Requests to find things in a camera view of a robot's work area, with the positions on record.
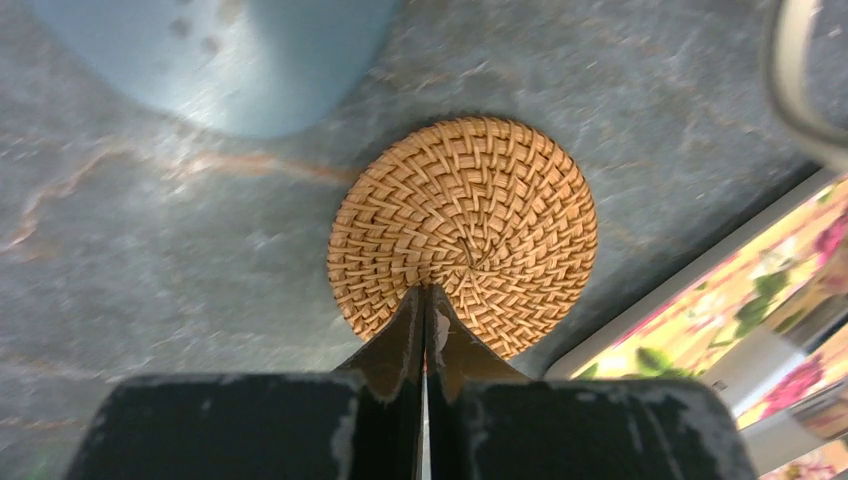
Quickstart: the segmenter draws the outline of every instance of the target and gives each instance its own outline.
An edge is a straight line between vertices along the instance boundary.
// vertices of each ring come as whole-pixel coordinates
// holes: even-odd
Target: green leaf print
[[[760,296],[742,305],[742,308],[734,315],[739,320],[739,325],[736,327],[733,336],[735,338],[742,338],[751,333],[751,330],[756,328],[757,325],[763,323],[763,318],[766,316],[766,310],[768,310],[770,302],[770,297]]]
[[[639,373],[649,377],[659,376],[674,366],[667,353],[658,348],[643,347],[636,350],[636,365]]]
[[[824,205],[825,203],[827,203],[827,201],[830,200],[830,197],[833,196],[833,190],[833,188],[828,190],[824,195],[822,195],[816,200],[816,203],[819,205]]]
[[[589,368],[580,372],[580,375],[577,375],[577,380],[589,380],[595,378],[595,375],[598,374],[598,362],[589,365]]]
[[[659,375],[660,378],[689,378],[695,375],[682,368],[670,368]]]
[[[759,293],[761,297],[769,299],[774,298],[775,295],[786,288],[788,283],[789,275],[782,270],[754,279],[754,285],[757,287],[757,293]]]
[[[721,342],[712,342],[707,345],[707,348],[724,348],[733,345],[734,340],[723,340]]]
[[[798,323],[798,320],[800,320],[801,317],[804,316],[804,313],[806,313],[806,310],[801,309],[793,313],[792,315],[789,315],[788,317],[786,317],[786,320],[780,322],[780,325],[778,325],[777,328],[774,329],[774,331],[777,333],[786,333],[787,330],[789,330],[796,323]]]

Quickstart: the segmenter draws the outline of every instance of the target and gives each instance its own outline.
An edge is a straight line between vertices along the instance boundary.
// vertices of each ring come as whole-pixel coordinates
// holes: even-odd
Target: rattan coaster
[[[440,122],[359,177],[330,236],[333,294],[371,338],[411,285],[441,284],[499,355],[531,346],[586,285],[597,248],[586,180],[557,144],[496,118]]]

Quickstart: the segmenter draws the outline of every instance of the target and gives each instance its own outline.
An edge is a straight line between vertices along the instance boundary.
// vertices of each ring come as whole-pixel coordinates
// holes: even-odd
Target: floral pattern box
[[[848,181],[820,190],[631,328],[582,368],[580,378],[687,377],[704,372],[764,320],[834,253],[848,230]],[[765,418],[848,374],[843,329],[743,414]],[[829,479],[848,469],[848,445],[832,442],[764,479]]]

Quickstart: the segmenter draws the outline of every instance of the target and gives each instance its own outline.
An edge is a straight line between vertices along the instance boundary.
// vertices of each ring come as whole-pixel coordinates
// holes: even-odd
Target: round coaster
[[[371,338],[406,290],[438,283],[460,320],[504,358],[577,301],[598,245],[592,196],[547,136],[460,118],[386,150],[347,194],[330,235],[333,294]]]

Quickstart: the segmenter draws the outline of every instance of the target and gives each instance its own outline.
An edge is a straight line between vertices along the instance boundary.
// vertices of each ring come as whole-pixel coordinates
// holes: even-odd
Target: light blue object
[[[30,0],[113,88],[230,135],[329,113],[367,72],[397,0]]]

